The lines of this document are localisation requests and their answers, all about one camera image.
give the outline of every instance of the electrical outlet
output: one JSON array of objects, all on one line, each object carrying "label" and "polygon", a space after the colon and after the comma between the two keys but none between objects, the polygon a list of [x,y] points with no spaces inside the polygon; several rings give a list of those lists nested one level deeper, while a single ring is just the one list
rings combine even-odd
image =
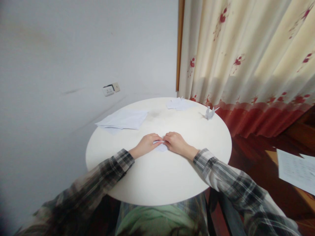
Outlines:
[{"label": "electrical outlet", "polygon": [[112,85],[108,85],[102,88],[105,97],[114,94],[114,87]]},{"label": "electrical outlet", "polygon": [[120,91],[118,83],[113,83],[112,86],[113,86],[115,92],[119,92]]}]

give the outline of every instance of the paper sheet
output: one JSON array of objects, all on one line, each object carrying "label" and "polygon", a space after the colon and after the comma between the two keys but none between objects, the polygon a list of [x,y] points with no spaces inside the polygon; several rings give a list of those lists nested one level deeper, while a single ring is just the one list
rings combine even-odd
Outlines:
[{"label": "paper sheet", "polygon": [[304,159],[309,160],[309,161],[315,163],[315,157],[308,156],[308,155],[305,155],[305,154],[300,154],[300,155],[301,155],[301,157],[303,157]]},{"label": "paper sheet", "polygon": [[315,195],[315,163],[277,149],[279,178]]},{"label": "paper sheet", "polygon": [[187,102],[184,98],[173,98],[166,103],[168,109],[176,109],[176,111],[184,111],[188,108],[195,107],[197,104]]},{"label": "paper sheet", "polygon": [[210,107],[208,107],[208,109],[206,110],[206,114],[205,114],[205,118],[210,120],[212,119],[212,117],[214,116],[214,114],[216,113],[216,110],[218,110],[219,107],[217,109],[210,109]]},{"label": "paper sheet", "polygon": [[[156,144],[157,142],[164,142],[164,141],[154,141],[153,144]],[[160,151],[160,152],[165,152],[168,150],[167,146],[165,144],[160,144],[157,146],[154,150]]]},{"label": "paper sheet", "polygon": [[115,134],[117,134],[119,131],[122,130],[121,128],[107,128],[107,127],[104,127],[104,126],[99,126],[99,127],[103,128],[104,130],[106,130],[107,132],[109,132],[111,135],[115,135]]},{"label": "paper sheet", "polygon": [[95,124],[115,135],[124,128],[139,129],[147,114],[147,111],[120,109]]}]

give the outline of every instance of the stack of paper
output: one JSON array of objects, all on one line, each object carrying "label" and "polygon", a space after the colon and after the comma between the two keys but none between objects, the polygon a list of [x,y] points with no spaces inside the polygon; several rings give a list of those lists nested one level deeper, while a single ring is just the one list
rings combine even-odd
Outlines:
[{"label": "stack of paper", "polygon": [[120,109],[95,124],[115,135],[122,129],[139,129],[147,114],[147,111]]},{"label": "stack of paper", "polygon": [[277,149],[279,178],[315,195],[315,162]]},{"label": "stack of paper", "polygon": [[197,106],[197,104],[193,102],[187,102],[184,98],[173,98],[166,103],[166,106],[169,109],[176,109],[176,111],[184,111],[188,108]]}]

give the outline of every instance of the light switch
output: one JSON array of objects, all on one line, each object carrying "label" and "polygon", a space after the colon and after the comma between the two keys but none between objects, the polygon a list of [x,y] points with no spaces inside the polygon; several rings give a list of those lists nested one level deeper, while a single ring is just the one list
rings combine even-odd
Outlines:
[{"label": "light switch", "polygon": [[119,92],[120,91],[118,83],[113,83],[113,88],[114,88],[115,92]]}]

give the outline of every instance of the checkered sleeve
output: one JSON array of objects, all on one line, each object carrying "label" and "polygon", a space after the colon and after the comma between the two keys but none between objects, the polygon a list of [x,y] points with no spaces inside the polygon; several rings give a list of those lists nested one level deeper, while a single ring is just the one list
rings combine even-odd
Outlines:
[{"label": "checkered sleeve", "polygon": [[122,149],[101,162],[54,200],[34,213],[31,224],[16,235],[77,235],[83,232],[89,217],[107,192],[126,174],[135,160]]},{"label": "checkered sleeve", "polygon": [[295,221],[245,172],[222,163],[206,148],[198,152],[194,164],[207,184],[225,194],[244,217],[247,235],[300,235]]}]

